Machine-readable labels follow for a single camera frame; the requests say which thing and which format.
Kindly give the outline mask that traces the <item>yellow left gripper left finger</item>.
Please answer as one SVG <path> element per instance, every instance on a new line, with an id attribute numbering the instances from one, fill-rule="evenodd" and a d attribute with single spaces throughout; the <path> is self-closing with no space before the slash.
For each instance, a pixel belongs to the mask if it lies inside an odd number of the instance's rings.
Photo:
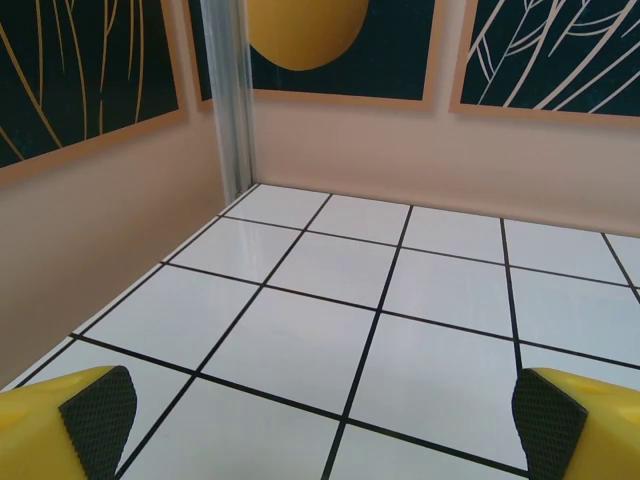
<path id="1" fill-rule="evenodd" d="M 101 366 L 1 394 L 3 479 L 113 479 L 137 411 L 124 366 Z"/>

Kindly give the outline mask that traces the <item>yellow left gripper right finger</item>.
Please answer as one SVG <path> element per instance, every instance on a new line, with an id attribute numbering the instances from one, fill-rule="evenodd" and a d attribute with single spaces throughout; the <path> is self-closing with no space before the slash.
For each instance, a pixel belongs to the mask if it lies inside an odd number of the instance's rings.
<path id="1" fill-rule="evenodd" d="M 639 477 L 637 390 L 551 368 L 525 368 L 511 408 L 531 479 Z"/>

